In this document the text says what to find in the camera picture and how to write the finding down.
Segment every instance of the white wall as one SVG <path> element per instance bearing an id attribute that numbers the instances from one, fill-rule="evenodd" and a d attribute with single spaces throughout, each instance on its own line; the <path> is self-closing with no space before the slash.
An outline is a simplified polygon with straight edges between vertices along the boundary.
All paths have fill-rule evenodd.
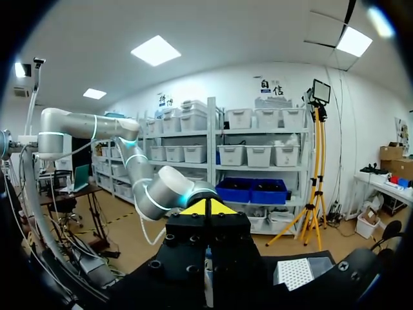
<path id="1" fill-rule="evenodd" d="M 221 68 L 192 76 L 175 79 L 123 99 L 105 110 L 122 112 L 127 116 L 149 116 L 159 109 L 157 94 L 163 92 L 174 99 L 174 106 L 186 99 L 216 97 L 217 106 L 227 109 L 254 107 L 259 97 L 257 80 L 254 76 L 270 76 L 283 81 L 287 99 L 301 104 L 301 96 L 312 85 L 314 78 L 331 84 L 341 106 L 343 98 L 343 159 L 340 202 L 345 203 L 347 190 L 355 171 L 368 163 L 378 161 L 380 145 L 386 145 L 396 138 L 394 117 L 408 118 L 407 105 L 390 91 L 358 76 L 325 67 L 298 63 L 260 63 L 238 67 Z M 333 197 L 337 178 L 340 130 L 339 117 L 334 96 L 327 106 L 327 163 L 325 174 L 325 198 L 329 203 Z"/>
<path id="2" fill-rule="evenodd" d="M 23 100 L 4 100 L 3 104 L 0 106 L 0 129 L 8 129 L 12 133 L 12 137 L 16 140 L 18 135 L 23 135 L 25 133 L 25 123 L 27 117 L 29 102 Z M 32 134 L 38 134 L 40 130 L 40 116 L 41 111 L 45 109 L 44 107 L 35 107 L 32 118 Z M 72 151 L 72 138 L 69 135 L 64 137 L 63 152 Z M 12 163 L 14 170 L 18 172 L 19 166 L 19 155 L 12 155 Z M 56 163 L 58 169 L 68 169 L 72 170 L 72 157 L 69 156 L 59 163 Z"/>

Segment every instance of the white table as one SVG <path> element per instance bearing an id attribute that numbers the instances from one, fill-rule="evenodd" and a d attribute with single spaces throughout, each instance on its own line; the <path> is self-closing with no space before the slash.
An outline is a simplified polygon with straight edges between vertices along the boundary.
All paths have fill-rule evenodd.
<path id="1" fill-rule="evenodd" d="M 413 189 L 411 187 L 403 191 L 400 191 L 398 189 L 395 189 L 385 184 L 385 182 L 386 182 L 386 177 L 384 176 L 378 176 L 375 174 L 369 174 L 365 172 L 359 172 L 355 174 L 353 187 L 350 193 L 350 203 L 347 206 L 346 220 L 351 220 L 352 218 L 356 218 L 358 214 L 360 213 L 362 203 L 358 205 L 357 212 L 351 213 L 352 206 L 354 204 L 354 198 L 356 197 L 356 189 L 359 183 L 362 183 L 364 186 L 366 186 L 366 191 L 368 188 L 373 188 L 379 192 L 382 192 L 383 194 L 389 195 L 390 197 L 397 199 L 400 202 L 405 203 L 409 207 L 413 206 Z"/>

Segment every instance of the shelf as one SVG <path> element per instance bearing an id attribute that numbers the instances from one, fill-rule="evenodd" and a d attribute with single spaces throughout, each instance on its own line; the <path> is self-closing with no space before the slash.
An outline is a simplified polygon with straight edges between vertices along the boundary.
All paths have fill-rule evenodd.
<path id="1" fill-rule="evenodd" d="M 293 167 L 277 167 L 277 166 L 269 166 L 269 167 L 249 167 L 246 165 L 243 166 L 222 166 L 216 165 L 216 170 L 227 170 L 227 171 L 303 171 L 305 170 L 302 166 L 293 166 Z"/>
<path id="2" fill-rule="evenodd" d="M 206 163 L 174 163 L 172 161 L 156 161 L 150 160 L 149 163 L 155 166 L 171 166 L 171 167 L 181 167 L 181 168 L 196 168 L 196 169 L 207 169 L 208 164 Z"/>
<path id="3" fill-rule="evenodd" d="M 295 199 L 295 200 L 288 200 L 285 202 L 284 205 L 278 204 L 265 204 L 265 203 L 252 203 L 252 202 L 234 202 L 234 201 L 224 201 L 225 204 L 233 204 L 233 205 L 252 205 L 257 207 L 300 207 L 304 205 L 304 201 L 302 199 Z"/>
<path id="4" fill-rule="evenodd" d="M 191 137 L 191 136 L 206 136 L 206 130 L 195 130 L 195 131 L 188 131 L 188 132 L 173 132 L 170 134 L 157 134 L 157 135 L 147 135 L 147 139 L 154 139 L 154 138 L 174 138 L 174 137 Z"/>
<path id="5" fill-rule="evenodd" d="M 249 129 L 224 129 L 215 130 L 215 134 L 301 134 L 308 132 L 307 128 L 288 129 L 264 129 L 264 128 L 249 128 Z"/>
<path id="6" fill-rule="evenodd" d="M 120 182 L 130 184 L 130 180 L 127 176 L 112 176 L 112 177 L 113 177 L 113 179 L 118 180 Z"/>
<path id="7" fill-rule="evenodd" d="M 251 230 L 252 234 L 272 234 L 272 235 L 276 235 L 279 234 L 281 232 L 280 231 L 272 231 L 270 224 L 268 223 L 267 220 L 264 221 L 262 228 L 259 231 L 254 231 Z M 283 236 L 288 236 L 288 235 L 295 235 L 296 234 L 296 228 L 293 226 L 291 227 L 291 229 L 289 231 L 287 231 Z"/>
<path id="8" fill-rule="evenodd" d="M 96 184 L 97 184 L 97 186 L 101 187 L 102 189 L 104 189 L 104 190 L 106 190 L 106 191 L 108 191 L 108 192 L 112 192 L 112 190 L 109 189 L 109 187 L 103 186 L 103 185 L 101 185 L 100 183 L 96 183 Z"/>
<path id="9" fill-rule="evenodd" d="M 118 194 L 118 193 L 116 193 L 116 192 L 115 192 L 114 194 L 115 194 L 116 197 L 119 197 L 119 198 L 123 199 L 124 201 L 126 201 L 126 202 L 128 202 L 128 203 L 131 203 L 132 205 L 135 204 L 133 198 L 125 197 L 125 196 L 120 195 L 120 194 Z"/>
<path id="10" fill-rule="evenodd" d="M 104 176 L 108 176 L 109 178 L 111 177 L 110 173 L 105 173 L 103 171 L 96 170 L 96 173 L 103 174 Z"/>

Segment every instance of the ceiling light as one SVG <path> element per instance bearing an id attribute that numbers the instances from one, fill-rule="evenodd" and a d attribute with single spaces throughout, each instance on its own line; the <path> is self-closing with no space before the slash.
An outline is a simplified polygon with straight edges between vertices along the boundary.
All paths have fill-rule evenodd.
<path id="1" fill-rule="evenodd" d="M 181 56 L 181 54 L 161 36 L 153 37 L 133 49 L 130 53 L 153 67 Z"/>
<path id="2" fill-rule="evenodd" d="M 381 37 L 392 37 L 394 36 L 393 26 L 390 21 L 386 18 L 386 15 L 379 9 L 373 6 L 367 10 L 367 16 L 370 18 L 374 27 Z"/>
<path id="3" fill-rule="evenodd" d="M 84 94 L 83 97 L 89 97 L 89 98 L 93 98 L 93 99 L 101 99 L 104 95 L 106 95 L 106 92 L 101 92 L 100 90 L 96 90 L 96 89 L 88 89 Z"/>
<path id="4" fill-rule="evenodd" d="M 14 64 L 14 71 L 15 71 L 15 76 L 17 76 L 18 78 L 21 78 L 21 77 L 24 78 L 26 76 L 26 72 L 21 63 Z"/>
<path id="5" fill-rule="evenodd" d="M 368 36 L 365 36 L 356 29 L 347 27 L 343 37 L 338 43 L 337 49 L 360 57 L 372 42 L 373 40 Z"/>

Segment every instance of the laptop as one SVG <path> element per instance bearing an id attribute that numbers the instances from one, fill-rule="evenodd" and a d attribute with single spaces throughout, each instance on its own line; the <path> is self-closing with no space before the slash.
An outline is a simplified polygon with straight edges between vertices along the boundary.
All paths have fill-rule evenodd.
<path id="1" fill-rule="evenodd" d="M 89 165 L 83 165 L 76 167 L 75 170 L 75 182 L 71 186 L 66 186 L 59 190 L 59 192 L 79 192 L 88 186 L 89 179 Z"/>

